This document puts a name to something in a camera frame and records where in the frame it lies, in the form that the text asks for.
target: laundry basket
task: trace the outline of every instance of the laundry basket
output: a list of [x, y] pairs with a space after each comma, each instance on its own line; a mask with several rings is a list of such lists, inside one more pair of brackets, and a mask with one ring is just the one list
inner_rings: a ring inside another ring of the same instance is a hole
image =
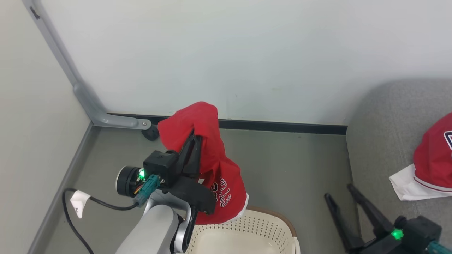
[[258, 207], [225, 224], [196, 225], [187, 254], [300, 254], [297, 234], [284, 216]]

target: green led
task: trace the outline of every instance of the green led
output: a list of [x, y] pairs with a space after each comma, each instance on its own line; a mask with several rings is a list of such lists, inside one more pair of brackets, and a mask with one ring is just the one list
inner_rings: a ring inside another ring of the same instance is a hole
[[144, 170], [140, 171], [140, 173], [138, 174], [138, 177], [139, 177], [141, 180], [144, 179], [144, 177], [145, 177]]
[[401, 240], [403, 237], [403, 230], [402, 229], [394, 229], [394, 231], [391, 233], [391, 235], [396, 239], [396, 240]]

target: black caster wheel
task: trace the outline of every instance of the black caster wheel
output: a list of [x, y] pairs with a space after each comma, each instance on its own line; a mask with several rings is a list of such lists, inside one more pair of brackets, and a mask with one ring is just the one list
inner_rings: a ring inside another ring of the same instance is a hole
[[159, 129], [157, 129], [157, 126], [151, 125], [151, 127], [147, 130], [142, 130], [141, 133], [145, 138], [147, 138], [149, 141], [155, 141], [159, 138]]

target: red garment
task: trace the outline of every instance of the red garment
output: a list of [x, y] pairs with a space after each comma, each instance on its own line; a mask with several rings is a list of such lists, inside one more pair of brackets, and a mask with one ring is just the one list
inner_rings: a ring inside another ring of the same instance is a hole
[[414, 151], [415, 181], [430, 189], [452, 192], [452, 113], [436, 122]]
[[240, 168], [226, 157], [218, 128], [217, 108], [197, 102], [177, 111], [159, 123], [160, 138], [168, 150], [180, 152], [190, 132], [202, 136], [200, 178], [217, 198], [215, 212], [207, 216], [198, 213], [196, 224], [219, 224], [233, 219], [246, 204], [246, 191]]

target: gray sofa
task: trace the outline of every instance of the gray sofa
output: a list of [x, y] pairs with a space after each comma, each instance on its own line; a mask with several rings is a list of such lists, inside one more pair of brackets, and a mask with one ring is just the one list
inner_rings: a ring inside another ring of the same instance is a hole
[[[390, 220], [423, 215], [443, 227], [440, 243], [452, 248], [452, 197], [400, 201], [389, 176], [413, 163], [422, 135], [452, 112], [452, 80], [401, 80], [373, 90], [347, 130], [353, 182]], [[364, 240], [372, 226], [359, 209]]]

